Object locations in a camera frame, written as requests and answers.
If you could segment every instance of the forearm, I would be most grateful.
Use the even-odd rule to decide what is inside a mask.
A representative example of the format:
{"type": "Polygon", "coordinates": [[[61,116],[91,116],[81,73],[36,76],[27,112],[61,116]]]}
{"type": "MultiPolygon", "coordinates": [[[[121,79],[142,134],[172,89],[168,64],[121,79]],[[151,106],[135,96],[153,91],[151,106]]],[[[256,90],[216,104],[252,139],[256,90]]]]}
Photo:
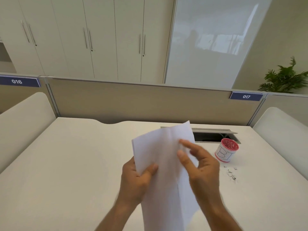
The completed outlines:
{"type": "Polygon", "coordinates": [[[95,231],[122,231],[134,209],[116,202],[95,231]]]}
{"type": "Polygon", "coordinates": [[[213,203],[204,201],[200,207],[212,231],[242,231],[221,200],[213,203]]]}

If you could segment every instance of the hand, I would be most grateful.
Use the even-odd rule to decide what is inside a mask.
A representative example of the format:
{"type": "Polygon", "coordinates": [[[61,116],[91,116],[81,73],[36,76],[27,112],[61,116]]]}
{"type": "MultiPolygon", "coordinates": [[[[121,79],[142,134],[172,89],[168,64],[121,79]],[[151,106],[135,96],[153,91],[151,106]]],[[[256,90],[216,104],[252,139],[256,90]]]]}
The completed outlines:
{"type": "Polygon", "coordinates": [[[116,203],[135,209],[141,203],[151,178],[157,170],[158,165],[153,163],[140,175],[136,172],[134,157],[125,163],[122,169],[120,192],[116,203]]]}
{"type": "Polygon", "coordinates": [[[185,152],[177,152],[180,162],[187,170],[190,186],[200,207],[204,204],[222,205],[219,193],[219,162],[201,146],[187,140],[180,140],[179,143],[189,148],[190,154],[199,161],[198,167],[195,167],[185,152]]]}

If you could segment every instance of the cabinet door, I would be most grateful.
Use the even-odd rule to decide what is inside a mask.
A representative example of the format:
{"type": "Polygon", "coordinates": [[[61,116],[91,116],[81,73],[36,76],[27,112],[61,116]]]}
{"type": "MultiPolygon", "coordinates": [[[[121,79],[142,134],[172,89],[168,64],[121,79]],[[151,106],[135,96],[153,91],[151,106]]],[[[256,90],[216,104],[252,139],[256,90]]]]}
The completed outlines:
{"type": "Polygon", "coordinates": [[[163,83],[174,0],[144,0],[142,83],[163,83]]]}
{"type": "Polygon", "coordinates": [[[119,81],[140,82],[144,0],[114,0],[119,81]]]}
{"type": "Polygon", "coordinates": [[[93,79],[83,0],[51,0],[71,77],[93,79]]]}
{"type": "Polygon", "coordinates": [[[17,73],[44,75],[18,0],[0,0],[0,36],[17,73]]]}
{"type": "Polygon", "coordinates": [[[51,0],[19,0],[45,75],[69,77],[51,0]]]}
{"type": "Polygon", "coordinates": [[[118,81],[113,0],[83,0],[97,80],[118,81]]]}

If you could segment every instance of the person's right hand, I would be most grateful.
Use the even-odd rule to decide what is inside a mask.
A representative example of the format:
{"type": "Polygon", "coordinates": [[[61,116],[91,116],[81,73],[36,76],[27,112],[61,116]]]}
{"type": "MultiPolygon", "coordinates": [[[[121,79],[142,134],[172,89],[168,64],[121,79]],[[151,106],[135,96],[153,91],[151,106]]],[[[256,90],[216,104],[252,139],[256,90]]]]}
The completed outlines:
{"type": "Polygon", "coordinates": [[[200,207],[203,205],[221,205],[219,192],[219,162],[201,146],[187,140],[180,140],[184,147],[190,149],[190,154],[199,161],[196,167],[188,155],[179,150],[177,156],[189,175],[189,183],[200,207]]]}

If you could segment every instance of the red lid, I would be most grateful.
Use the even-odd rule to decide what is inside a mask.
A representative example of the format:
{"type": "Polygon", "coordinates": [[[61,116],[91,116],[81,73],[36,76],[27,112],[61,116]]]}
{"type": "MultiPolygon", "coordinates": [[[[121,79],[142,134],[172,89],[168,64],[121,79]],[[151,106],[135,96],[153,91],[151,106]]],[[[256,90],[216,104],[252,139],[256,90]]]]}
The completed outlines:
{"type": "Polygon", "coordinates": [[[231,150],[231,151],[237,151],[240,147],[238,146],[238,144],[234,141],[234,140],[231,140],[231,139],[222,139],[221,140],[221,144],[231,150]]]}

